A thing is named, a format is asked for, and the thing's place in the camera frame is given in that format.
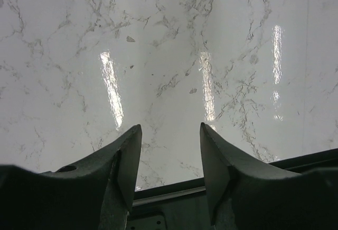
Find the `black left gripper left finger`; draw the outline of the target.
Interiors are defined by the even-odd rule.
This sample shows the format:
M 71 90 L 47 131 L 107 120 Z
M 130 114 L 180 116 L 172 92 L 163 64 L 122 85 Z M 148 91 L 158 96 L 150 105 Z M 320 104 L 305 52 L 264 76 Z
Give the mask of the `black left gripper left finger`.
M 142 147 L 135 125 L 55 172 L 1 166 L 1 229 L 125 229 Z

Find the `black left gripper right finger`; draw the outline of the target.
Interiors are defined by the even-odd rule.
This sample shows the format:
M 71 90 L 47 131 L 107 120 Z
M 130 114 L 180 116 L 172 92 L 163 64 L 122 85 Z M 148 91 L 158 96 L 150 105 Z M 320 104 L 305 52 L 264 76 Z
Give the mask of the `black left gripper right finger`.
M 262 162 L 200 126 L 211 224 L 216 229 L 337 229 L 337 150 Z

